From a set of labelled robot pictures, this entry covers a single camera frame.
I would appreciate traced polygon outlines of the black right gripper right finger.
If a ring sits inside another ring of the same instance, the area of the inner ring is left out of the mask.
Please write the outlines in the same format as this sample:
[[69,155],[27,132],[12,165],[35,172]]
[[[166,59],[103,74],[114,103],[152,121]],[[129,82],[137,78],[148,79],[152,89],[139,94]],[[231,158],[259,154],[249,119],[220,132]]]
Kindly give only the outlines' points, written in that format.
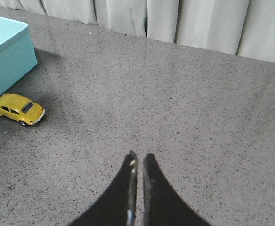
[[153,154],[143,159],[145,226],[208,226],[179,197],[163,175]]

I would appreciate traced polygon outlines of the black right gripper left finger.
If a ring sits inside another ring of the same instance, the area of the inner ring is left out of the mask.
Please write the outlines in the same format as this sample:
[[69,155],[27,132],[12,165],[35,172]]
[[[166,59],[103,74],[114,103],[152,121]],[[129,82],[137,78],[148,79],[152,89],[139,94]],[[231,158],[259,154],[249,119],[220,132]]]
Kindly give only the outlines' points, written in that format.
[[71,226],[133,226],[135,222],[138,157],[130,151],[108,188]]

